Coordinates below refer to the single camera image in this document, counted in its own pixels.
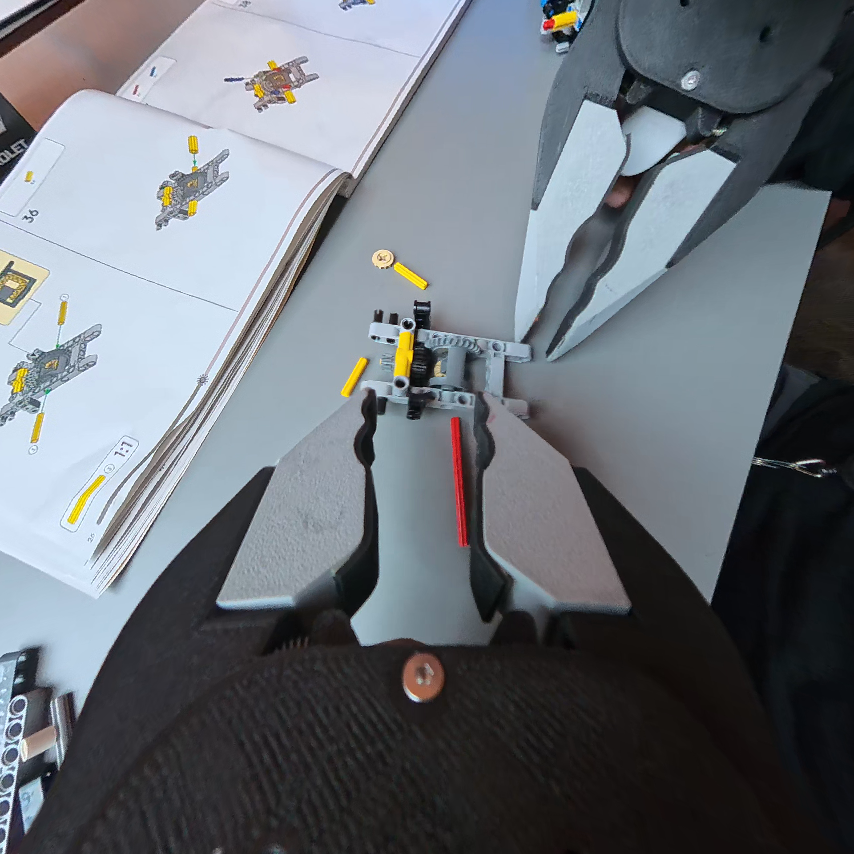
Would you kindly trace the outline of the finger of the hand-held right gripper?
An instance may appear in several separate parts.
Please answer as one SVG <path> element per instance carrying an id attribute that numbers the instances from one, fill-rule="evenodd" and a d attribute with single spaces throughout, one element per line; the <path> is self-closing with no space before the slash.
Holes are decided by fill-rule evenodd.
<path id="1" fill-rule="evenodd" d="M 627 156 L 617 112 L 583 99 L 574 119 L 547 107 L 540 129 L 535 193 L 524 241 L 514 315 L 517 342 L 528 335 L 561 273 L 577 231 L 598 211 Z"/>
<path id="2" fill-rule="evenodd" d="M 607 255 L 552 339 L 548 361 L 587 339 L 667 271 L 735 166 L 720 154 L 680 154 L 644 176 Z"/>

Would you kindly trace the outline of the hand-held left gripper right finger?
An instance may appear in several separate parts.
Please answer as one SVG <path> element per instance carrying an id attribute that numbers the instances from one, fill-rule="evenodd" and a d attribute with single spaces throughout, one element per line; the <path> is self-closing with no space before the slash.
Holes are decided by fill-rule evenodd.
<path id="1" fill-rule="evenodd" d="M 625 616 L 631 601 L 569 460 L 489 393 L 473 414 L 470 580 L 485 623 Z"/>

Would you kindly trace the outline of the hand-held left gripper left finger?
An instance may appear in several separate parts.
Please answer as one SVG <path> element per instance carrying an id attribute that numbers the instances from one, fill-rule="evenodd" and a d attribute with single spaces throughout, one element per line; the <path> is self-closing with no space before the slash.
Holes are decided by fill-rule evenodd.
<path id="1" fill-rule="evenodd" d="M 377 396 L 362 390 L 278 461 L 219 591 L 226 611 L 339 610 L 379 580 L 371 472 Z"/>

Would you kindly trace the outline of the long red lego axle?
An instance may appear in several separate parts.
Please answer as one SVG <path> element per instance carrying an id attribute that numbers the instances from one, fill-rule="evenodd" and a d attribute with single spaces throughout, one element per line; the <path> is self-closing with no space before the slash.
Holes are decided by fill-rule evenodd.
<path id="1" fill-rule="evenodd" d="M 462 421 L 458 416 L 450 420 L 454 472 L 454 500 L 456 512 L 457 538 L 461 548 L 469 547 L 468 513 L 465 490 L 465 465 L 462 442 Z"/>

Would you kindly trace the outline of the grey lego gearbox assembly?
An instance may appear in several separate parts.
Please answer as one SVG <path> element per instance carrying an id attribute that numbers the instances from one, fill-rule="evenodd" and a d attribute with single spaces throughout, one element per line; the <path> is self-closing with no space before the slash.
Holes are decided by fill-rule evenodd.
<path id="1" fill-rule="evenodd" d="M 506 368 L 532 360 L 525 343 L 435 330 L 431 303 L 415 301 L 412 313 L 400 317 L 382 310 L 373 313 L 370 339 L 386 351 L 380 368 L 384 379 L 363 379 L 361 390 L 371 390 L 383 414 L 390 403 L 407 409 L 407 418 L 418 420 L 428 409 L 472 411 L 475 390 L 469 386 L 470 364 L 484 364 L 485 390 L 519 419 L 529 418 L 528 402 L 505 396 Z"/>

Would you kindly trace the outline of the person's right forearm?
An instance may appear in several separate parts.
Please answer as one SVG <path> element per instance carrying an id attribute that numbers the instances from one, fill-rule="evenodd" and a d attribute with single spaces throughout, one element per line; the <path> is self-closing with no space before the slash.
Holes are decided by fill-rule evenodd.
<path id="1" fill-rule="evenodd" d="M 827 190 L 831 200 L 817 244 L 821 250 L 853 226 L 853 12 L 822 61 L 833 79 L 807 112 L 770 182 Z"/>

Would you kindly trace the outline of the small built lego model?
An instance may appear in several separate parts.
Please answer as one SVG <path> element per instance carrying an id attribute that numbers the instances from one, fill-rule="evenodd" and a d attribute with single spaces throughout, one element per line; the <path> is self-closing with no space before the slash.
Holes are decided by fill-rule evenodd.
<path id="1" fill-rule="evenodd" d="M 555 52 L 563 55 L 582 29 L 594 1 L 541 1 L 540 36 L 553 41 Z"/>

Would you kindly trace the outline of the open lego instruction booklet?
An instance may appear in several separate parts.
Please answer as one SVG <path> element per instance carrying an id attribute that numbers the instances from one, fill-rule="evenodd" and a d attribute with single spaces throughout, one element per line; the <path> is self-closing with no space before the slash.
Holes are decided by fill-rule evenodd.
<path id="1" fill-rule="evenodd" d="M 470 2 L 79 2 L 2 56 L 2 554 L 124 570 Z"/>

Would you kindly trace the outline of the pile of loose lego pieces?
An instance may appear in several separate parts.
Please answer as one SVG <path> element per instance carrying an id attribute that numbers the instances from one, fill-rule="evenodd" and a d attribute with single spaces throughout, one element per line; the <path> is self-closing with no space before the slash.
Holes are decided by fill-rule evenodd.
<path id="1" fill-rule="evenodd" d="M 40 648 L 1 656 L 1 851 L 20 852 L 68 754 L 72 692 L 38 679 Z"/>

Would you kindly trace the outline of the metal keyring clip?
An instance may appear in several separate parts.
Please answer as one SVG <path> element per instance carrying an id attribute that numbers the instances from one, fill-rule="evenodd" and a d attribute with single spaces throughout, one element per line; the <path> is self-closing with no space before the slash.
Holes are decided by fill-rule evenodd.
<path id="1" fill-rule="evenodd" d="M 754 456 L 752 466 L 771 469 L 773 471 L 789 471 L 805 475 L 811 478 L 824 479 L 838 474 L 836 467 L 828 464 L 824 459 L 807 458 L 796 461 L 785 461 L 778 459 Z"/>

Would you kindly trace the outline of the person's black clothing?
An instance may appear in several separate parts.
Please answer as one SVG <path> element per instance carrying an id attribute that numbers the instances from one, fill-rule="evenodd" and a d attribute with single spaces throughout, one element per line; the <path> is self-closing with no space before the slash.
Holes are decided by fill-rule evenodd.
<path id="1" fill-rule="evenodd" d="M 712 608 L 810 812 L 852 852 L 852 384 L 782 365 L 754 456 L 838 470 L 819 479 L 751 465 Z"/>

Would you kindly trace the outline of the black cardboard box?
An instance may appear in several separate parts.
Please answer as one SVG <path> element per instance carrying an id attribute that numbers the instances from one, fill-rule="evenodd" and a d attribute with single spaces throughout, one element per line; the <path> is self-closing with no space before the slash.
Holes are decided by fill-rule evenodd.
<path id="1" fill-rule="evenodd" d="M 27 151 L 36 131 L 3 95 L 1 102 L 1 181 Z"/>

